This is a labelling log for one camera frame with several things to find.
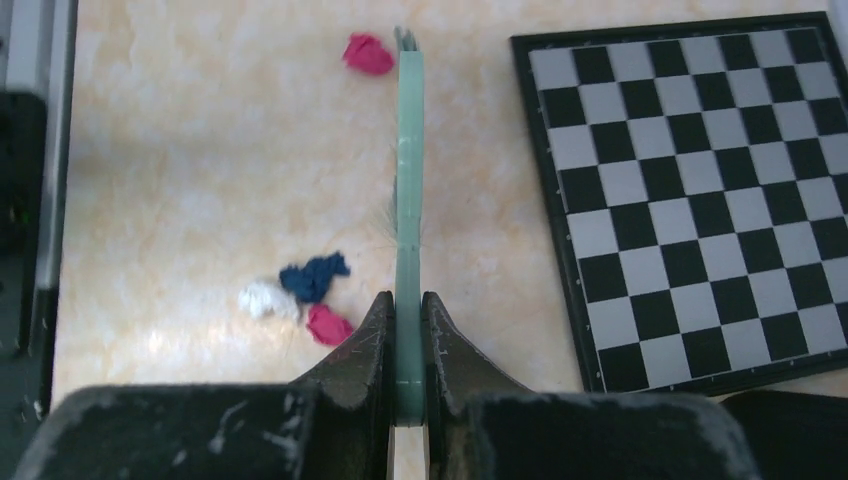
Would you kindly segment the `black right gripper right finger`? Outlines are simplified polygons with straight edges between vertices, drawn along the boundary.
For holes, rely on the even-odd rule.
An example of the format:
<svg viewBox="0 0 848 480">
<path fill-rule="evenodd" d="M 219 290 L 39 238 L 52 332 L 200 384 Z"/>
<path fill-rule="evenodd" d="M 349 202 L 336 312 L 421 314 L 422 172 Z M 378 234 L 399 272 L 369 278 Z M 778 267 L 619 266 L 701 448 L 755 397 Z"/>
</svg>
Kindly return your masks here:
<svg viewBox="0 0 848 480">
<path fill-rule="evenodd" d="M 740 425 L 669 393 L 535 392 L 422 299 L 431 479 L 757 479 Z"/>
</svg>

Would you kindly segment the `teal hand brush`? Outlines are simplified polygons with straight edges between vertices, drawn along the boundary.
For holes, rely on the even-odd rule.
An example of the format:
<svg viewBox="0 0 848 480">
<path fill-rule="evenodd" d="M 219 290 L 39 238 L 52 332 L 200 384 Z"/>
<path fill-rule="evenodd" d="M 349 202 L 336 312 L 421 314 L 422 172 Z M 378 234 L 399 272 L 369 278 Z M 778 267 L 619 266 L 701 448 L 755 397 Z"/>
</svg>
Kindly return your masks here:
<svg viewBox="0 0 848 480">
<path fill-rule="evenodd" d="M 398 101 L 393 221 L 395 272 L 395 420 L 418 427 L 425 416 L 425 362 L 421 320 L 421 218 L 425 133 L 425 71 L 417 39 L 397 26 Z"/>
</svg>

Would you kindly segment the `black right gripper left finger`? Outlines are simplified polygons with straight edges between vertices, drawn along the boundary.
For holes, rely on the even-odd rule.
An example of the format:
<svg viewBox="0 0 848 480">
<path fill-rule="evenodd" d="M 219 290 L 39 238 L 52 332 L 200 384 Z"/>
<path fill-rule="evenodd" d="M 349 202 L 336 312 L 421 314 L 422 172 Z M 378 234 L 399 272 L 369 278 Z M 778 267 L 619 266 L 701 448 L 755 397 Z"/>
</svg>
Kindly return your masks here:
<svg viewBox="0 0 848 480">
<path fill-rule="evenodd" d="M 17 479 L 389 479 L 395 309 L 288 383 L 87 387 L 24 451 Z"/>
</svg>

